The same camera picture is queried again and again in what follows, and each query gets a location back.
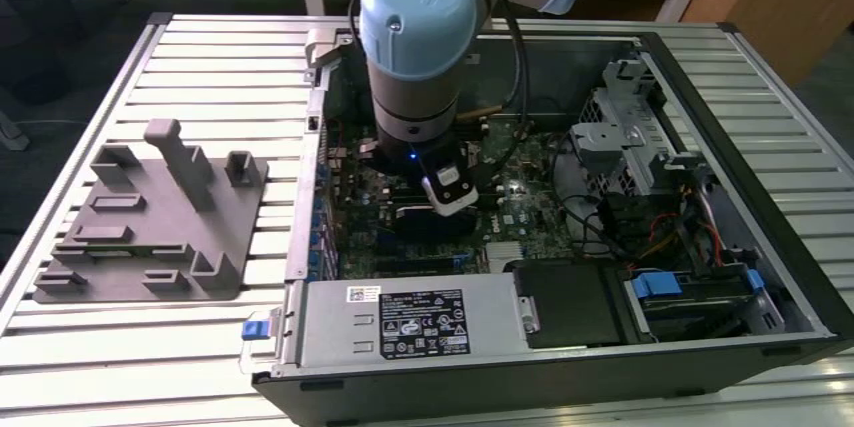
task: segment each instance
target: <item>metal bracket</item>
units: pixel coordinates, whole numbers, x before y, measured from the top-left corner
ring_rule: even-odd
[[[519,318],[522,319],[522,328],[526,334],[539,332],[539,317],[537,315],[534,297],[519,297]]]
[[[338,30],[311,29],[306,38],[306,62],[317,69],[338,58]]]

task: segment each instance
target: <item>gray floor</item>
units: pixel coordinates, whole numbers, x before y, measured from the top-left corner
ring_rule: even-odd
[[[327,0],[330,13],[342,15],[349,0]],[[74,0],[90,37],[63,48],[62,62],[74,83],[59,101],[22,105],[0,89],[0,106],[16,121],[91,118],[154,11],[205,14],[305,14],[302,0]],[[828,130],[854,154],[854,34],[846,33],[797,93]],[[32,140],[24,153],[0,150],[0,232],[26,230],[47,194],[83,126],[23,125]],[[0,233],[0,266],[18,237]]]

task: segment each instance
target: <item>white label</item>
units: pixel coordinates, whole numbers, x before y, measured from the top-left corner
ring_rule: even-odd
[[[454,337],[447,337],[446,344],[447,345],[462,345],[469,342],[469,337],[465,335],[457,335]]]
[[[347,287],[347,302],[379,302],[379,285],[353,285]]]

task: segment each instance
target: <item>gray plastic stand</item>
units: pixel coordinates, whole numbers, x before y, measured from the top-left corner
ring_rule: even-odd
[[[106,145],[100,181],[34,299],[52,302],[229,300],[238,296],[265,192],[267,162],[249,152],[209,160],[176,120],[155,119],[146,142],[164,160]]]

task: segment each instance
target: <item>motherboard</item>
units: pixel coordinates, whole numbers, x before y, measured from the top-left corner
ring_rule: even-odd
[[[470,166],[501,157],[517,124],[498,119],[475,127],[483,134],[465,142]],[[574,254],[579,239],[570,236],[551,184],[559,133],[530,135],[478,204],[446,219],[421,186],[359,163],[358,143],[370,128],[339,129],[330,135],[339,278],[487,273],[487,245],[518,245],[527,259]]]

